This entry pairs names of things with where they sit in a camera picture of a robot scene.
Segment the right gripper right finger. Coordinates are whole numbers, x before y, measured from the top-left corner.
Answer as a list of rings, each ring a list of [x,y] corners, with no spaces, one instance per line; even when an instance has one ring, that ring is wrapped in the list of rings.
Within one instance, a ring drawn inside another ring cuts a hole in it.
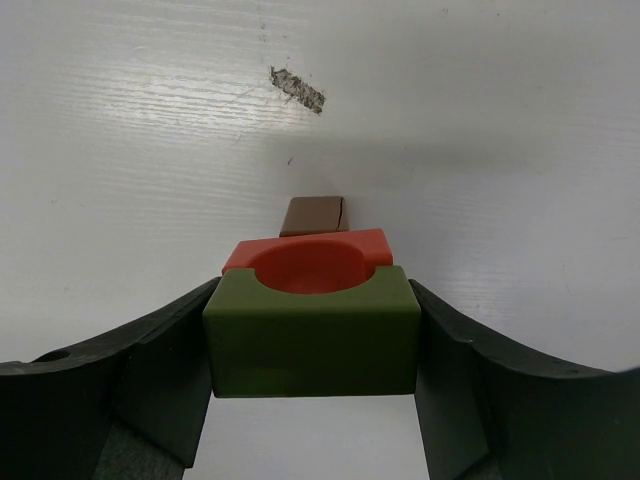
[[[638,478],[637,368],[607,372],[542,353],[411,287],[430,478]]]

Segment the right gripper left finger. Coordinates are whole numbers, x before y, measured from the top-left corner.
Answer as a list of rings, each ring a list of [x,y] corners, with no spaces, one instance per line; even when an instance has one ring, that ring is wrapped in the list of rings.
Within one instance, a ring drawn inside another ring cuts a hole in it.
[[[180,479],[211,395],[212,279],[113,330],[1,365],[4,479]]]

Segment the green wood block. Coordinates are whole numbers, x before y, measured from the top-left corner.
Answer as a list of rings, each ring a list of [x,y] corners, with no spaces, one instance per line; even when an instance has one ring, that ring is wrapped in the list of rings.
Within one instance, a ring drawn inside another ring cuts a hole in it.
[[[404,395],[415,390],[421,309],[404,270],[356,287],[280,292],[251,269],[220,279],[202,313],[219,398]]]

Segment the red wood block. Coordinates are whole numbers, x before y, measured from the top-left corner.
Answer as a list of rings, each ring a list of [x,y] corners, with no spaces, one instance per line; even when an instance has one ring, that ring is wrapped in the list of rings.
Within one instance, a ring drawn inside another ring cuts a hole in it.
[[[327,294],[369,280],[393,255],[381,229],[366,229],[257,240],[237,244],[223,273],[252,269],[257,280],[276,291]]]

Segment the brown wood block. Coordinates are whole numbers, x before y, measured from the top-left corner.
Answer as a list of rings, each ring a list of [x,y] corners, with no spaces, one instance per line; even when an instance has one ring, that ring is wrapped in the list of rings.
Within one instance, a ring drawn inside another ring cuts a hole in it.
[[[349,230],[346,201],[341,196],[303,196],[289,201],[280,237]]]

